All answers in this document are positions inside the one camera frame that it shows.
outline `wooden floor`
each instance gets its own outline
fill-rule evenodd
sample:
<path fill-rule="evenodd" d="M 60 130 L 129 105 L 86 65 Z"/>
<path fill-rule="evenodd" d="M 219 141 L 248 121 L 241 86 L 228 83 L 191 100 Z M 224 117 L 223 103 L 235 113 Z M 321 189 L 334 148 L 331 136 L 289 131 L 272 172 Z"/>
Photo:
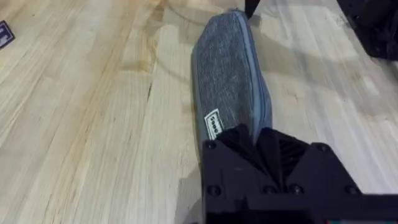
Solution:
<path fill-rule="evenodd" d="M 199 221 L 190 54 L 243 0 L 0 0 L 0 223 Z M 398 192 L 398 69 L 335 1 L 262 0 L 251 21 L 274 127 Z"/>

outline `black object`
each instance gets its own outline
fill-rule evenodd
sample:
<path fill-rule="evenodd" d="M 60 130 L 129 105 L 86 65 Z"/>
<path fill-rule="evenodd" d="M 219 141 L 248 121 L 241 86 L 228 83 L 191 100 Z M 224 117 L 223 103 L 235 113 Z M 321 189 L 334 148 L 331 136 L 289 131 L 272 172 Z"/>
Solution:
<path fill-rule="evenodd" d="M 260 0 L 244 0 L 244 13 L 250 19 L 257 6 L 259 5 Z"/>
<path fill-rule="evenodd" d="M 10 27 L 7 25 L 6 21 L 0 22 L 0 49 L 7 46 L 15 39 Z"/>
<path fill-rule="evenodd" d="M 365 195 L 326 144 L 239 125 L 203 143 L 203 215 L 213 223 L 398 223 L 398 195 Z"/>
<path fill-rule="evenodd" d="M 366 53 L 398 59 L 398 7 L 395 0 L 337 0 Z"/>

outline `white label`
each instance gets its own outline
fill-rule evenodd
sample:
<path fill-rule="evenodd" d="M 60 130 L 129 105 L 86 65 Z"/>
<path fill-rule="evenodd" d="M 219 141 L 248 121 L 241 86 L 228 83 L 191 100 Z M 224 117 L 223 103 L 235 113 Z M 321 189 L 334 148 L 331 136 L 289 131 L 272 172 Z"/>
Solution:
<path fill-rule="evenodd" d="M 217 135 L 223 131 L 223 123 L 221 122 L 218 109 L 213 110 L 205 116 L 205 123 L 211 140 L 216 139 Z"/>

